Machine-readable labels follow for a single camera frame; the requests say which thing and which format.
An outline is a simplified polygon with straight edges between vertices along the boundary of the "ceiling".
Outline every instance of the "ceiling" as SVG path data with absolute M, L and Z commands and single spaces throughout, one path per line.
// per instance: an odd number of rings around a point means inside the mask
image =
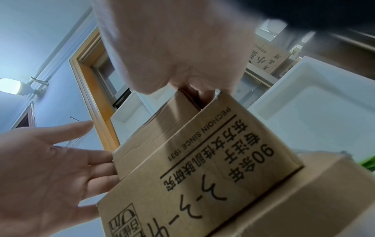
M 89 0 L 1 0 L 0 78 L 35 76 L 89 7 Z

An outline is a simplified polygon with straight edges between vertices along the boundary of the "white tray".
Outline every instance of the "white tray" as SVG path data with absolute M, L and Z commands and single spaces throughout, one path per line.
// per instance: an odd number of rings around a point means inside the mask
M 375 155 L 375 81 L 304 57 L 249 111 L 292 149 Z

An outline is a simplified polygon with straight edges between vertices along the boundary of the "palm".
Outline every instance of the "palm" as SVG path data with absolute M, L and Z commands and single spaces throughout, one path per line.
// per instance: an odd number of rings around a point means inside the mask
M 95 205 L 78 204 L 118 182 L 111 153 L 51 146 L 91 127 L 77 123 L 0 136 L 0 211 L 13 217 L 0 223 L 5 236 L 48 236 L 98 217 Z

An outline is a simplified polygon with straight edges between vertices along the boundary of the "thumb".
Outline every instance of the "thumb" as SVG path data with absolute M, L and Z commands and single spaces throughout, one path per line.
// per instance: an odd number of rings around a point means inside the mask
M 57 143 L 80 138 L 87 134 L 93 126 L 92 121 L 83 121 L 57 127 L 35 128 L 33 136 L 52 146 Z

